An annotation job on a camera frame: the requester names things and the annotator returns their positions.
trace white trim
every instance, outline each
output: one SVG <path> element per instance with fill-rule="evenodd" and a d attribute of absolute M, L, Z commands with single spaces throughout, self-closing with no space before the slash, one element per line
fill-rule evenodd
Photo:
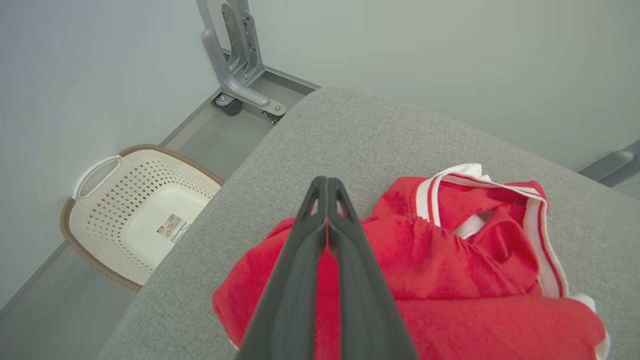
<path fill-rule="evenodd" d="M 593 299 L 583 293 L 577 293 L 575 295 L 569 296 L 569 299 L 573 299 L 576 300 L 578 302 L 581 302 L 585 305 L 587 305 L 591 311 L 593 311 L 595 314 L 597 314 L 596 312 L 596 302 L 593 301 Z"/>
<path fill-rule="evenodd" d="M 525 234 L 529 238 L 529 243 L 531 243 L 533 251 L 535 251 L 536 257 L 538 258 L 538 278 L 540 279 L 539 283 L 542 289 L 542 295 L 546 297 L 560 297 L 559 286 L 561 285 L 557 283 L 551 264 L 547 261 L 545 251 L 542 249 L 543 242 L 540 236 L 541 224 L 538 223 L 538 212 L 541 206 L 542 203 L 540 201 L 529 199 L 527 201 L 522 225 Z"/>
<path fill-rule="evenodd" d="M 460 224 L 453 233 L 466 240 L 477 234 L 485 225 L 486 221 L 484 221 L 478 214 L 473 214 L 466 219 L 465 222 Z"/>
<path fill-rule="evenodd" d="M 436 177 L 442 174 L 448 174 L 451 172 L 456 172 L 458 174 L 465 174 L 466 176 L 474 177 L 476 179 L 480 179 L 484 181 L 491 181 L 491 178 L 489 177 L 489 175 L 482 174 L 482 165 L 478 163 L 460 164 L 454 167 L 449 167 L 435 174 L 433 177 Z"/>
<path fill-rule="evenodd" d="M 430 177 L 418 185 L 418 189 L 415 192 L 415 214 L 424 220 L 431 221 L 429 219 L 429 185 L 433 181 Z"/>
<path fill-rule="evenodd" d="M 610 348 L 611 348 L 611 338 L 609 337 L 609 333 L 605 330 L 604 340 L 602 340 L 602 342 L 596 345 L 596 347 L 593 349 L 593 351 L 596 353 L 596 360 L 607 359 Z"/>
<path fill-rule="evenodd" d="M 437 227 L 441 227 L 440 223 L 440 206 L 438 205 L 438 189 L 440 189 L 440 181 L 446 174 L 442 174 L 433 178 L 433 187 L 431 188 L 431 210 L 433 212 L 433 224 Z"/>
<path fill-rule="evenodd" d="M 546 221 L 547 201 L 539 195 L 537 190 L 524 187 L 524 186 L 510 186 L 510 185 L 493 183 L 491 181 L 478 179 L 476 177 L 473 177 L 467 174 L 458 173 L 458 172 L 449 172 L 449 173 L 440 174 L 438 177 L 434 179 L 436 179 L 437 182 L 435 183 L 432 190 L 431 202 L 433 204 L 434 218 L 436 217 L 436 214 L 438 214 L 438 223 L 440 222 L 440 215 L 439 215 L 439 211 L 436 212 L 438 210 L 437 191 L 439 189 L 441 180 L 444 180 L 453 184 L 476 187 L 476 188 L 504 188 L 529 198 L 525 208 L 523 227 L 524 227 L 525 234 L 529 238 L 529 242 L 533 246 L 533 249 L 536 253 L 536 257 L 538 258 L 538 265 L 540 268 L 540 275 L 538 276 L 538 279 L 539 279 L 538 282 L 540 283 L 540 288 L 542 289 L 542 293 L 546 297 L 557 298 L 557 297 L 560 297 L 560 293 L 561 293 L 560 289 L 562 289 L 562 294 L 564 296 L 569 295 L 569 289 L 566 281 L 566 276 L 564 274 L 564 270 L 557 259 L 556 253 L 551 247 L 551 243 L 548 240 L 547 221 Z M 542 211 L 542 214 L 540 216 L 541 221 L 539 222 L 538 215 L 540 214 L 540 211 Z M 549 259 L 547 259 L 547 255 L 545 254 L 545 249 L 547 250 Z M 556 276 L 554 275 L 554 270 L 553 270 L 554 268 L 558 274 L 558 279 L 556 279 Z"/>
<path fill-rule="evenodd" d="M 534 195 L 540 196 L 540 193 L 534 188 L 528 188 L 526 186 L 513 186 L 513 185 L 504 185 L 505 188 L 518 190 L 518 192 L 532 193 Z"/>

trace baseboard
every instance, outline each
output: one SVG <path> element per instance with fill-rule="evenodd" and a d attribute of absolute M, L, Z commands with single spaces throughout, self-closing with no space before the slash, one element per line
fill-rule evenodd
<path fill-rule="evenodd" d="M 33 285 L 33 283 L 40 278 L 42 273 L 44 273 L 45 270 L 47 270 L 47 268 L 51 265 L 51 263 L 53 263 L 58 258 L 58 256 L 62 254 L 62 252 L 67 248 L 68 245 L 69 243 L 66 240 L 63 241 L 62 244 L 60 244 L 60 246 L 53 252 L 53 254 L 51 254 L 47 258 L 47 260 L 42 263 L 42 265 L 40 265 L 40 268 L 38 268 L 38 270 L 29 278 L 29 280 L 27 280 L 27 282 L 22 285 L 20 290 L 18 290 L 18 292 L 13 295 L 11 300 L 9 300 L 9 302 L 7 302 L 6 305 L 3 306 L 2 310 L 0 310 L 0 321 L 7 314 L 7 312 L 9 312 L 9 309 L 15 304 L 15 302 L 22 297 L 22 294 L 24 294 L 24 292 L 27 291 L 27 289 L 30 288 L 31 285 Z"/>
<path fill-rule="evenodd" d="M 203 102 L 191 115 L 189 115 L 184 121 L 178 125 L 170 134 L 167 136 L 161 143 L 161 147 L 166 147 L 169 142 L 175 138 L 178 133 L 182 131 L 201 111 L 205 106 L 209 105 L 213 99 L 215 99 L 220 93 L 222 93 L 222 89 L 217 89 L 216 92 L 213 93 L 205 102 Z"/>

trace gray metal leg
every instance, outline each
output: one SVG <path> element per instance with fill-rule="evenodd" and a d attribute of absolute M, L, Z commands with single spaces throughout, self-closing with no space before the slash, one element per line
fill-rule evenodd
<path fill-rule="evenodd" d="M 244 40 L 246 39 L 246 44 L 243 44 L 243 47 L 246 47 L 249 50 L 249 57 L 246 68 L 241 74 L 241 79 L 238 80 L 231 70 L 236 70 L 239 64 L 239 60 L 237 64 L 232 64 L 233 61 L 236 61 L 236 59 L 234 58 L 234 49 L 232 49 L 232 57 L 230 58 L 230 63 L 227 63 L 225 55 L 222 51 L 222 47 L 220 46 L 220 41 L 218 40 L 218 36 L 216 35 L 216 30 L 213 27 L 213 20 L 211 19 L 211 15 L 207 7 L 207 1 L 197 0 L 197 3 L 198 9 L 200 10 L 200 15 L 202 16 L 202 20 L 204 21 L 206 27 L 205 31 L 202 34 L 202 40 L 205 49 L 207 50 L 207 54 L 209 55 L 209 59 L 211 60 L 211 65 L 213 66 L 216 76 L 218 77 L 218 81 L 220 82 L 220 87 L 222 88 L 223 93 L 260 108 L 261 110 L 265 111 L 269 115 L 269 117 L 272 118 L 272 120 L 273 117 L 277 118 L 284 115 L 287 110 L 286 106 L 246 86 L 247 83 L 250 83 L 250 81 L 255 79 L 257 76 L 260 76 L 260 74 L 262 74 L 262 72 L 264 71 L 264 69 L 262 68 L 262 62 L 260 60 L 257 37 L 255 36 L 255 24 L 253 22 L 253 17 L 246 11 L 246 9 L 243 9 L 243 12 L 241 13 L 243 27 L 241 29 L 244 29 L 245 34 L 244 36 L 240 36 L 241 34 L 233 35 L 233 39 L 231 39 L 230 37 L 232 47 L 236 40 L 242 39 L 244 42 Z M 240 2 L 236 2 L 232 5 L 234 5 L 235 7 L 242 7 L 242 3 Z M 235 14 L 235 11 L 233 11 L 233 9 L 233 6 L 229 8 L 228 5 L 223 5 L 222 10 L 224 14 L 227 14 L 227 20 L 230 19 L 229 15 L 231 13 Z M 238 20 L 237 15 L 233 16 L 233 20 L 234 22 Z M 227 29 L 232 28 L 233 32 L 233 25 L 229 24 L 229 22 L 230 21 L 228 21 L 228 24 L 226 24 Z"/>
<path fill-rule="evenodd" d="M 638 172 L 640 172 L 640 141 L 636 141 L 623 150 L 610 153 L 580 171 L 580 174 L 612 188 Z"/>
<path fill-rule="evenodd" d="M 240 29 L 236 21 L 236 16 L 231 6 L 222 4 L 222 17 L 225 19 L 225 26 L 229 34 L 229 42 L 231 43 L 231 55 L 227 62 L 229 71 L 232 74 L 240 71 L 246 64 L 246 53 L 243 49 L 243 38 L 240 37 Z"/>

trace gray floor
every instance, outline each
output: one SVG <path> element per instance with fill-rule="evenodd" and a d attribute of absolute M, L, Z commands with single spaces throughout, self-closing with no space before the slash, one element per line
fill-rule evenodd
<path fill-rule="evenodd" d="M 285 104 L 287 108 L 292 108 L 312 91 L 268 72 L 253 82 L 251 87 Z M 184 145 L 170 143 L 167 148 L 195 160 L 222 180 L 227 180 L 273 129 L 271 121 L 259 109 L 246 104 L 233 117 L 213 105 L 208 105 L 201 114 L 205 115 L 205 119 L 196 119 L 197 133 L 191 135 Z"/>
<path fill-rule="evenodd" d="M 67 247 L 0 321 L 0 359 L 93 359 L 137 293 Z"/>
<path fill-rule="evenodd" d="M 252 87 L 288 108 L 312 91 L 268 73 Z M 208 105 L 167 148 L 226 180 L 271 129 L 251 106 L 228 117 Z M 93 359 L 136 294 L 67 247 L 0 318 L 0 359 Z"/>

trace metal bracket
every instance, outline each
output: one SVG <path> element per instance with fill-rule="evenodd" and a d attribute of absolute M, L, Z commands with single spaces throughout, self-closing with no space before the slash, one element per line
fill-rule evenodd
<path fill-rule="evenodd" d="M 258 36 L 255 32 L 253 16 L 246 11 L 242 12 L 242 20 L 246 44 L 249 48 L 249 61 L 240 80 L 245 79 L 248 81 L 252 77 L 257 78 L 260 76 L 264 72 L 264 68 L 262 67 L 262 58 L 260 57 L 260 47 L 258 46 Z"/>
<path fill-rule="evenodd" d="M 231 24 L 232 21 L 226 21 L 227 30 L 231 29 L 231 32 L 229 33 L 229 40 L 232 44 L 232 57 L 230 58 L 230 63 L 227 63 L 225 55 L 222 51 L 222 47 L 220 46 L 220 41 L 218 40 L 218 36 L 216 35 L 216 30 L 213 26 L 213 20 L 211 19 L 211 14 L 209 13 L 209 8 L 207 7 L 207 0 L 196 1 L 198 4 L 198 9 L 200 10 L 200 15 L 202 16 L 202 20 L 204 21 L 206 27 L 205 31 L 202 34 L 202 41 L 204 43 L 205 49 L 207 50 L 207 54 L 209 55 L 209 59 L 211 60 L 213 70 L 216 72 L 216 76 L 218 77 L 218 81 L 220 82 L 222 91 L 227 95 L 254 105 L 261 110 L 266 111 L 268 114 L 273 115 L 274 117 L 281 117 L 282 115 L 284 115 L 287 110 L 287 107 L 284 106 L 284 104 L 274 101 L 268 96 L 260 94 L 259 92 L 247 86 L 248 83 L 255 80 L 264 72 L 264 69 L 262 68 L 262 61 L 260 59 L 260 49 L 258 48 L 253 16 L 251 16 L 249 12 L 247 12 L 243 8 L 243 4 L 239 0 L 235 0 L 236 3 L 234 3 L 233 6 L 229 6 L 226 4 L 223 5 L 223 14 L 227 15 L 225 20 L 230 20 L 230 15 L 232 15 L 234 20 L 233 23 L 236 24 L 236 27 L 234 29 L 234 25 Z M 241 14 L 243 25 L 246 24 L 244 26 L 245 37 L 237 32 L 232 35 L 234 31 L 237 31 L 236 22 L 238 20 L 235 15 L 234 8 L 239 8 L 242 11 Z M 238 60 L 235 65 L 231 64 L 232 61 L 235 61 L 233 56 L 233 45 L 236 40 L 240 40 L 238 42 L 244 42 L 243 40 L 245 38 L 247 39 L 247 42 L 245 44 L 242 44 L 242 46 L 236 46 L 236 52 L 238 49 L 244 50 L 244 48 L 251 50 L 249 50 L 249 57 L 245 56 L 245 58 L 248 58 L 246 68 L 241 74 L 241 79 L 238 80 L 234 76 L 234 73 L 236 73 L 240 61 Z"/>
<path fill-rule="evenodd" d="M 220 94 L 218 96 L 216 96 L 216 98 L 213 100 L 213 102 L 216 103 L 216 105 L 223 107 L 223 106 L 227 106 L 229 105 L 233 100 L 235 100 L 235 97 L 229 96 L 229 95 L 225 95 L 225 94 Z"/>
<path fill-rule="evenodd" d="M 246 55 L 242 46 L 240 30 L 238 29 L 236 17 L 234 16 L 234 11 L 231 9 L 231 6 L 222 4 L 222 17 L 225 19 L 229 42 L 231 43 L 231 55 L 227 64 L 229 65 L 229 71 L 235 74 L 246 64 Z"/>

